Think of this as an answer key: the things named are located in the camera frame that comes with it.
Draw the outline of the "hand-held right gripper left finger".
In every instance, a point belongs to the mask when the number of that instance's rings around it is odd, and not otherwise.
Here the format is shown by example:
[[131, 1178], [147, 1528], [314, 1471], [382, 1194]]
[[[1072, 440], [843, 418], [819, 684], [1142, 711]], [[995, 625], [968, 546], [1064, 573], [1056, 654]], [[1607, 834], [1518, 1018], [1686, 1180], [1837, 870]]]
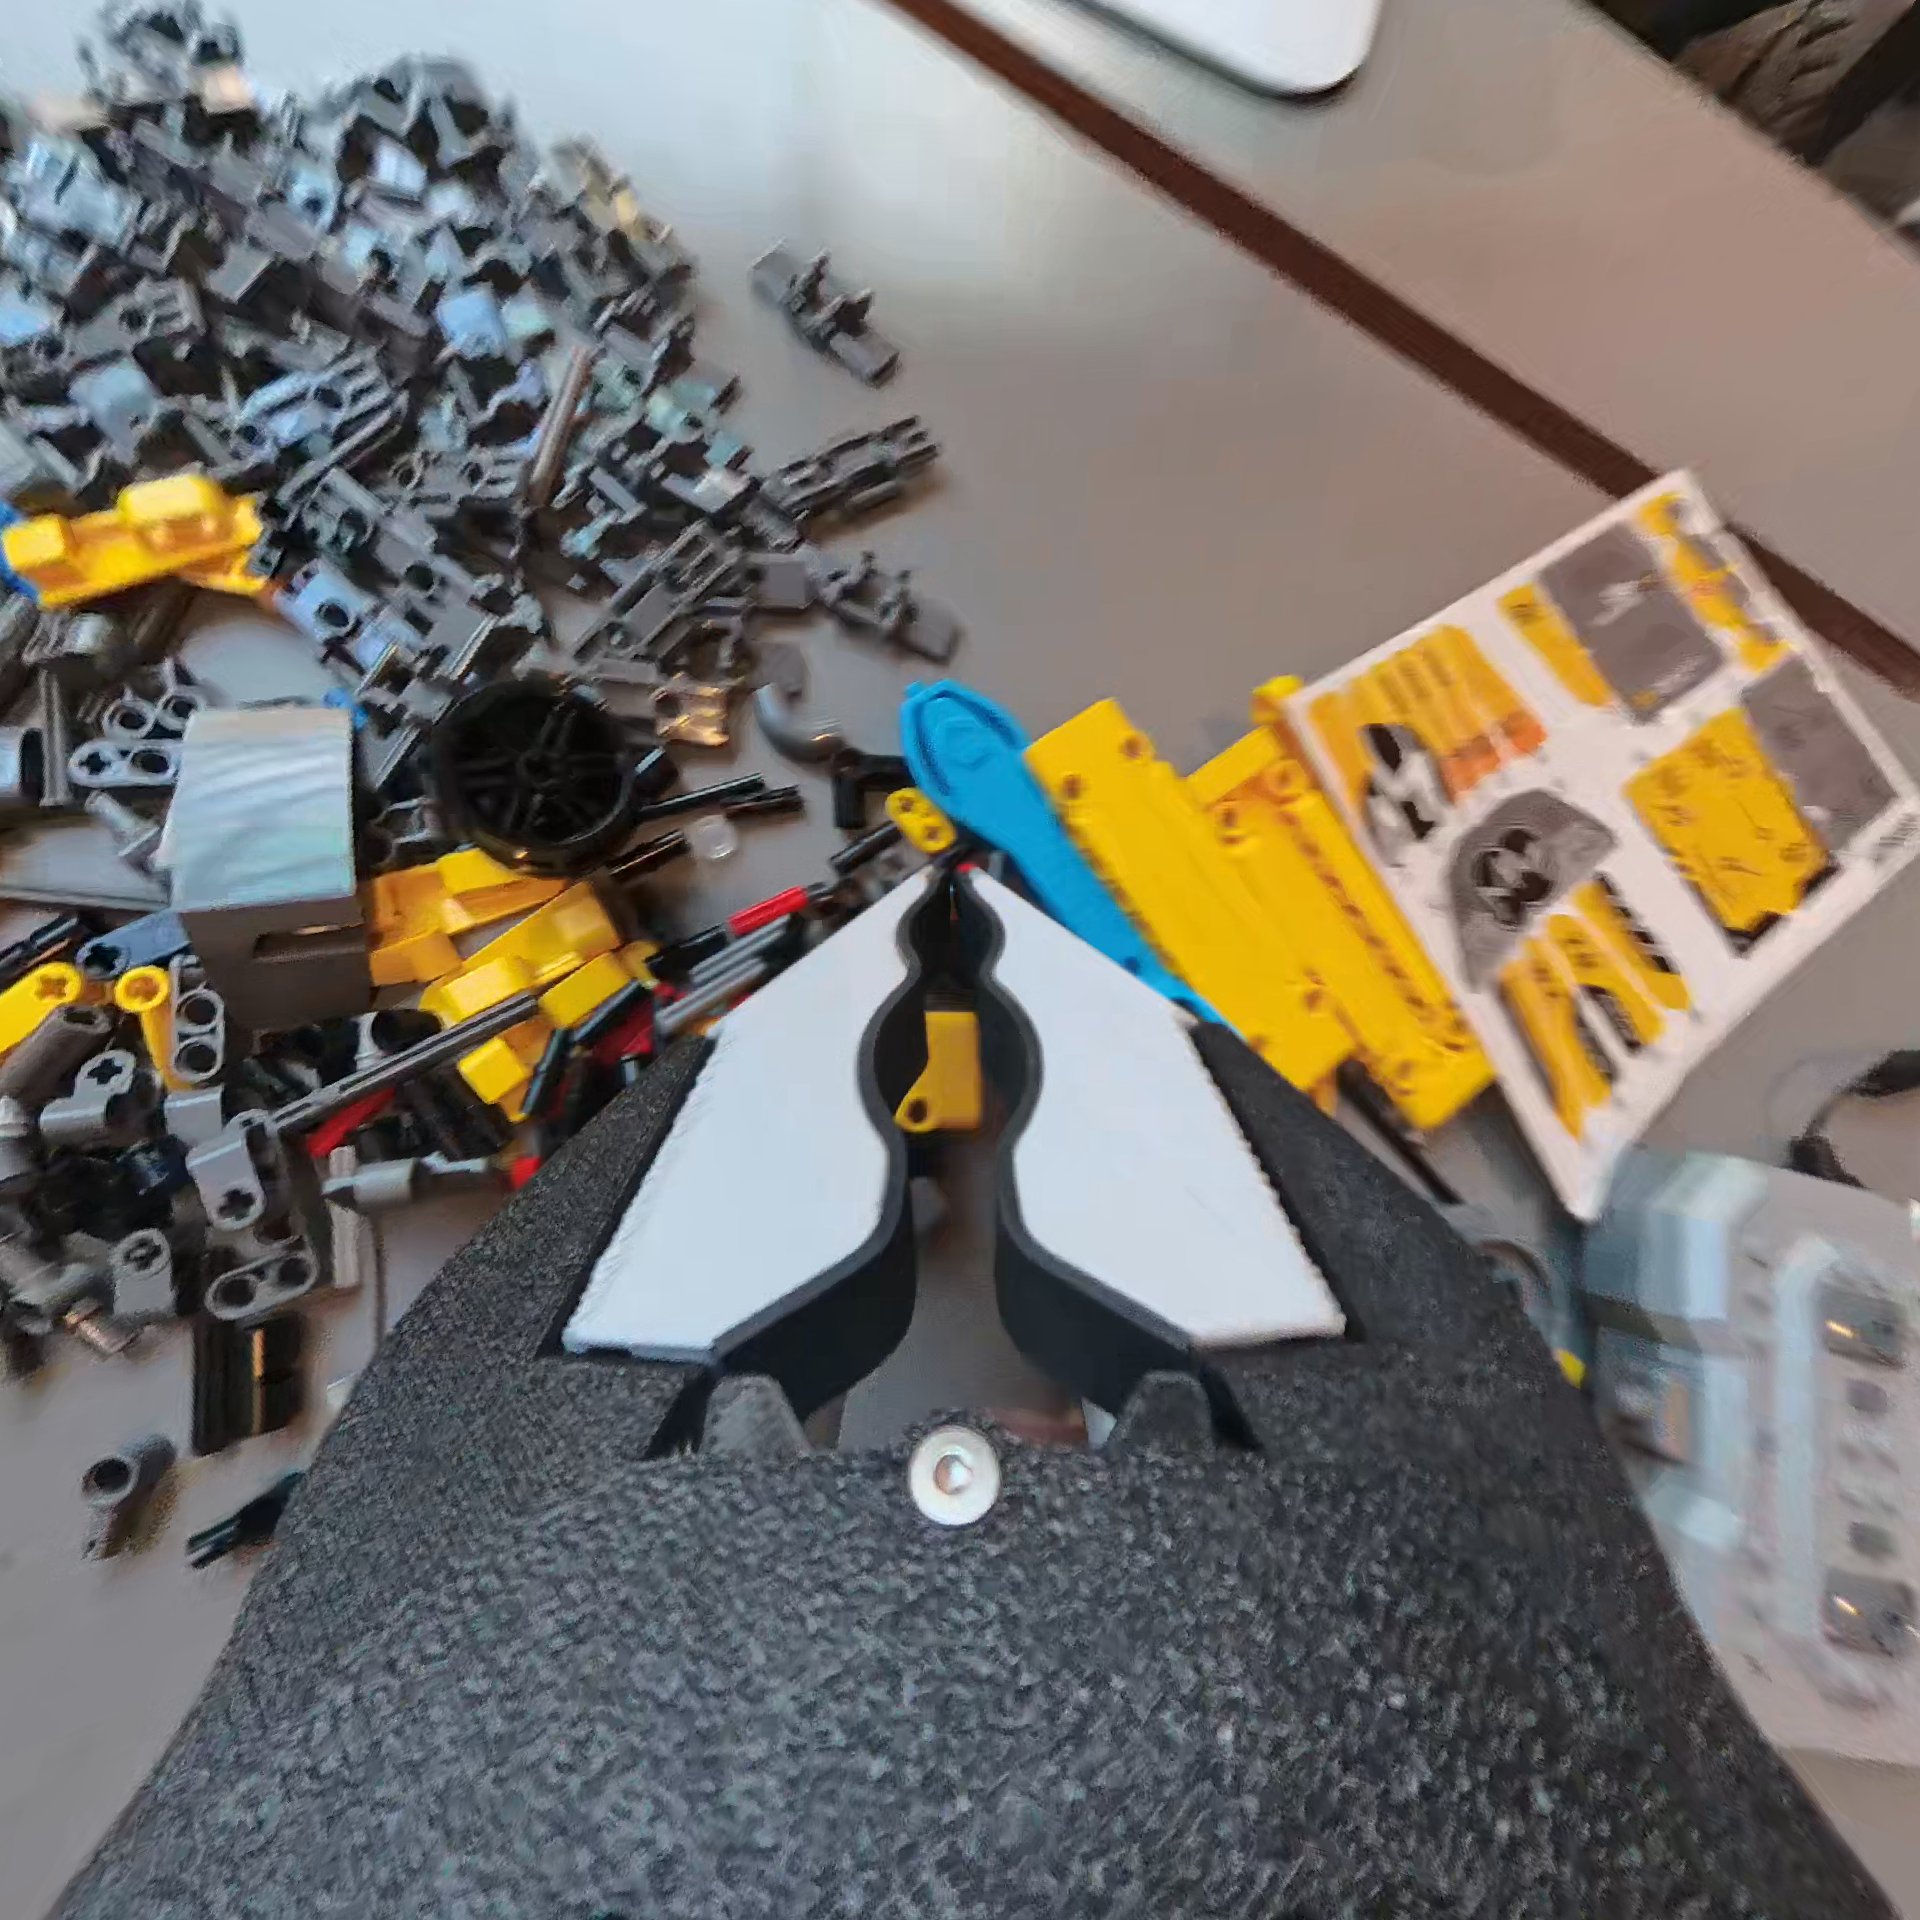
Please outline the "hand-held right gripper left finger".
[[806, 1421], [876, 1373], [917, 1307], [908, 1148], [923, 921], [906, 877], [708, 1034], [570, 1314], [561, 1351], [763, 1377]]

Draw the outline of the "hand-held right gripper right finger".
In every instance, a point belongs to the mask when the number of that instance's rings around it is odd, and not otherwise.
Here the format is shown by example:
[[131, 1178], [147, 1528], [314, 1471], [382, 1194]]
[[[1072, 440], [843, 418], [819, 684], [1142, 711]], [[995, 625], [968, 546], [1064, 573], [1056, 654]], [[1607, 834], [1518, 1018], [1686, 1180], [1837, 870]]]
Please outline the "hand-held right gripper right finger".
[[995, 1296], [1016, 1348], [1117, 1418], [1151, 1377], [1340, 1340], [1347, 1314], [1202, 1043], [1229, 1034], [981, 870], [954, 879], [1004, 1106]]

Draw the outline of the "small yellow connector piece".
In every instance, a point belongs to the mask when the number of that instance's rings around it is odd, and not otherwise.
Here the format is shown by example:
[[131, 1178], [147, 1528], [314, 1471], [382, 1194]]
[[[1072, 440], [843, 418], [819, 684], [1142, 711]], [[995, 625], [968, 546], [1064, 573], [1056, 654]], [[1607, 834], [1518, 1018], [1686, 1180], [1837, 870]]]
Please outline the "small yellow connector piece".
[[925, 1013], [925, 1066], [894, 1108], [903, 1135], [973, 1135], [986, 1113], [979, 1017], [967, 1008]]

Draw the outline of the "pile of building pieces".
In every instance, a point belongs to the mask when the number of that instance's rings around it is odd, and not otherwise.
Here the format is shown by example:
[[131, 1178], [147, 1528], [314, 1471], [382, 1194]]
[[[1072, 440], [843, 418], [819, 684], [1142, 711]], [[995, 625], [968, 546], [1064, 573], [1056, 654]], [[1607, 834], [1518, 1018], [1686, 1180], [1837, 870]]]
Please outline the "pile of building pieces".
[[[769, 986], [956, 828], [809, 727], [812, 619], [953, 616], [819, 535], [941, 446], [775, 466], [699, 354], [696, 268], [588, 140], [459, 61], [253, 84], [208, 4], [102, 4], [81, 93], [4, 98], [4, 1379], [178, 1333], [185, 1431], [81, 1477], [88, 1560], [185, 1459], [307, 1421], [307, 1311], [385, 1321], [381, 1216], [520, 1186], [661, 1044]], [[679, 766], [585, 877], [459, 846], [431, 727], [553, 679]], [[189, 722], [345, 709], [373, 1007], [228, 1020], [162, 867]]]

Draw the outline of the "stack of long yellow beams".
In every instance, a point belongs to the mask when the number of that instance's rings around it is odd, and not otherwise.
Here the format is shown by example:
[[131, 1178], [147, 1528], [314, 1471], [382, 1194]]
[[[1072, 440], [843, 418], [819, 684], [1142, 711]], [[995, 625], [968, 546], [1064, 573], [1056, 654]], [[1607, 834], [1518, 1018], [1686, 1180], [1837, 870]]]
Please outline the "stack of long yellow beams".
[[1148, 949], [1299, 1092], [1359, 1069], [1421, 1135], [1490, 1092], [1490, 1058], [1261, 687], [1254, 729], [1183, 775], [1106, 699], [1024, 764]]

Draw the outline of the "blue brick separator tool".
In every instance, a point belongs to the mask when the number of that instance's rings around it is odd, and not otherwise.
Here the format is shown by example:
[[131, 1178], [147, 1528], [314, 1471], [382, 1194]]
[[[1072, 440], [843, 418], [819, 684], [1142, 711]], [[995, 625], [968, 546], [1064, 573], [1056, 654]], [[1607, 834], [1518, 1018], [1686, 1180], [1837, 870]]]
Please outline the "blue brick separator tool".
[[1026, 763], [1019, 721], [967, 684], [911, 684], [900, 751], [914, 786], [956, 827], [1002, 852], [1033, 900], [1084, 944], [1186, 1015], [1221, 1017], [1153, 952], [1094, 874]]

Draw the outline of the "black wheel rim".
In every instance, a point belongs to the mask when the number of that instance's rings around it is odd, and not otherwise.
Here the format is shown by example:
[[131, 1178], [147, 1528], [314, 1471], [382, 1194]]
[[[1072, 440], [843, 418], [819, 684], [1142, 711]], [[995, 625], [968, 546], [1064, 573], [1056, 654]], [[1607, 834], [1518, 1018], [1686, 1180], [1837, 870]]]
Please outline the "black wheel rim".
[[445, 709], [425, 738], [422, 779], [460, 849], [516, 874], [575, 881], [631, 840], [680, 772], [583, 688], [524, 679]]

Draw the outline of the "grey curved block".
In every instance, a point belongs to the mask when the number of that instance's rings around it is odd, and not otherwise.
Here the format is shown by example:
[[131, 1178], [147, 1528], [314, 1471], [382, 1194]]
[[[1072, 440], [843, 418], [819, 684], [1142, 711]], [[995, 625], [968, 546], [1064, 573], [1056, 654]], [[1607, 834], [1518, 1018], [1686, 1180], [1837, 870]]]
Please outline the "grey curved block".
[[171, 910], [228, 1023], [277, 1034], [373, 1008], [345, 709], [205, 709], [161, 837]]

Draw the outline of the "yellow sticker sheet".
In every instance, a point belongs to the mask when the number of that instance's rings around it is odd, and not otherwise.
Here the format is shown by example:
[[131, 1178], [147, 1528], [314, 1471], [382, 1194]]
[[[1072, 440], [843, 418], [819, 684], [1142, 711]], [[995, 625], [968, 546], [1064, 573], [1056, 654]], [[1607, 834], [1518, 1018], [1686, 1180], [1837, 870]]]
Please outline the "yellow sticker sheet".
[[1285, 709], [1584, 1223], [1916, 859], [1916, 782], [1690, 471]]

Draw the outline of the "grey motor hub block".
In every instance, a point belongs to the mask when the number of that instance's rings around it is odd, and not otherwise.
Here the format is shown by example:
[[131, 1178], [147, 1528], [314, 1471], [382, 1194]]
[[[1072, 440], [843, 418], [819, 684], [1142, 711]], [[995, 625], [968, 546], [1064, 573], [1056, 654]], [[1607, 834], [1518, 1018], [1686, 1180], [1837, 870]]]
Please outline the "grey motor hub block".
[[1579, 1298], [1600, 1425], [1751, 1718], [1916, 1768], [1916, 1204], [1638, 1150]]

